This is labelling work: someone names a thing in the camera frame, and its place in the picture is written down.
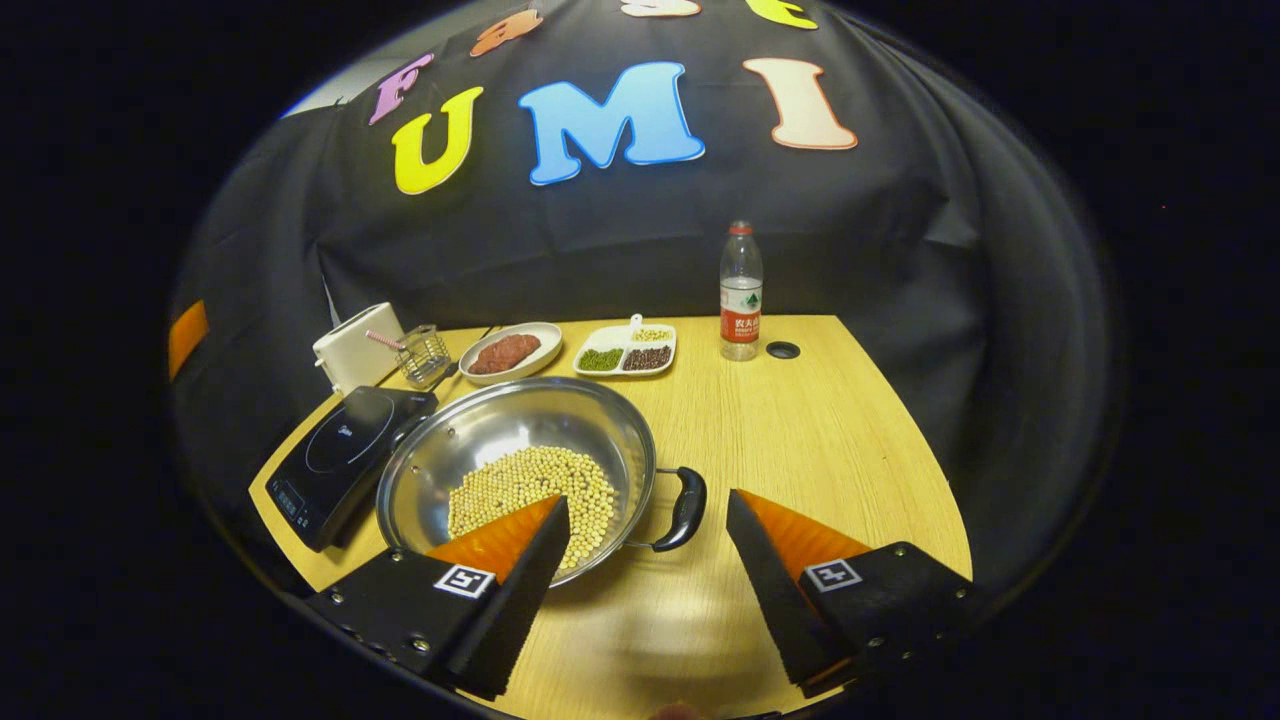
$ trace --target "water bottle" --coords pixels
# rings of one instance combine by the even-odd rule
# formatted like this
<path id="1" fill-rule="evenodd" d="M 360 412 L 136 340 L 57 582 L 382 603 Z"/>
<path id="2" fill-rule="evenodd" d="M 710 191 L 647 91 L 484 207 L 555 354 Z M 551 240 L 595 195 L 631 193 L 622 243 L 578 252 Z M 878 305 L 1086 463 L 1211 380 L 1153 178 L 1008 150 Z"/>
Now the water bottle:
<path id="1" fill-rule="evenodd" d="M 751 237 L 751 224 L 735 220 L 721 255 L 721 355 L 755 357 L 760 343 L 764 260 Z"/>

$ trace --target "table grommet hole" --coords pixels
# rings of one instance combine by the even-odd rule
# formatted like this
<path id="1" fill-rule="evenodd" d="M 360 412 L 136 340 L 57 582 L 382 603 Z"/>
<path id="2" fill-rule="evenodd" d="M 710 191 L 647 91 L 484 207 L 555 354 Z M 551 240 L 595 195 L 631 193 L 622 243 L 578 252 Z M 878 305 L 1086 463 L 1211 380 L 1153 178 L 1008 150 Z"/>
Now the table grommet hole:
<path id="1" fill-rule="evenodd" d="M 776 340 L 765 345 L 764 351 L 780 360 L 791 360 L 800 355 L 800 346 L 794 342 Z"/>

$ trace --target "blue letter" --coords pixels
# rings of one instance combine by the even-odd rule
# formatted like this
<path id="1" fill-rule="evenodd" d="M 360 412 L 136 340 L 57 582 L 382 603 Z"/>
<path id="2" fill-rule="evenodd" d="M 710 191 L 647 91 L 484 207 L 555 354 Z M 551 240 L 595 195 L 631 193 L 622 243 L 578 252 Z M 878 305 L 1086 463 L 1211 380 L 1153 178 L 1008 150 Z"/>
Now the blue letter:
<path id="1" fill-rule="evenodd" d="M 685 109 L 680 106 L 676 79 L 680 63 L 641 63 L 618 76 L 604 105 L 570 82 L 545 85 L 525 94 L 517 102 L 534 115 L 538 167 L 529 173 L 534 184 L 567 181 L 582 169 L 568 155 L 570 136 L 596 168 L 608 168 L 631 123 L 631 145 L 623 151 L 636 165 L 678 163 L 701 158 L 707 147 L 689 135 Z"/>

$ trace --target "yellow letter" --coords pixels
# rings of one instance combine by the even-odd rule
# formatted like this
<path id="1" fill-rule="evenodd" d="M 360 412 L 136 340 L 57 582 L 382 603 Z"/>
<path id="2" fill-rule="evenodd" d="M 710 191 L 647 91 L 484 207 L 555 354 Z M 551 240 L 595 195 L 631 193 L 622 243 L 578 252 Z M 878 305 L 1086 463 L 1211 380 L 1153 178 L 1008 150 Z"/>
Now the yellow letter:
<path id="1" fill-rule="evenodd" d="M 471 105 L 484 92 L 472 87 L 451 97 L 440 111 L 449 115 L 449 140 L 434 163 L 422 163 L 422 132 L 431 114 L 424 113 L 404 123 L 392 136 L 396 146 L 396 187 L 404 195 L 421 195 L 449 179 L 471 150 Z"/>
<path id="2" fill-rule="evenodd" d="M 799 27 L 803 29 L 818 29 L 818 23 L 813 20 L 806 20 L 804 18 L 797 18 L 791 14 L 791 10 L 803 13 L 804 8 L 799 5 L 792 5 L 791 3 L 783 3 L 782 0 L 746 0 L 748 6 L 755 12 L 756 15 L 767 20 L 773 20 L 785 26 Z"/>

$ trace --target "wok handle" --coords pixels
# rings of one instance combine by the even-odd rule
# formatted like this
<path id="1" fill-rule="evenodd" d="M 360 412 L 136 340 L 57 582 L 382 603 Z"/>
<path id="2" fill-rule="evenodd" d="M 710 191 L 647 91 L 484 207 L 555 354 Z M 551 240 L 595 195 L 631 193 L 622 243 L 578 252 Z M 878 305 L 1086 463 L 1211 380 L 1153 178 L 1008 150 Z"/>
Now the wok handle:
<path id="1" fill-rule="evenodd" d="M 707 510 L 707 480 L 689 468 L 676 470 L 659 468 L 658 471 L 680 478 L 680 495 L 671 509 L 671 529 L 650 546 L 654 552 L 667 552 L 692 539 L 698 525 L 703 523 L 703 512 Z"/>
<path id="2" fill-rule="evenodd" d="M 397 447 L 399 447 L 399 443 L 404 442 L 404 438 L 407 438 L 408 434 L 411 432 L 413 432 L 415 428 L 417 428 L 422 423 L 430 420 L 431 415 L 434 415 L 434 414 L 435 414 L 435 410 L 433 410 L 430 413 L 419 413 L 417 415 L 413 415 L 408 420 L 404 420 L 403 423 L 401 423 L 401 425 L 398 428 L 396 428 L 396 432 L 392 434 L 392 442 L 390 442 L 392 450 L 396 450 Z"/>

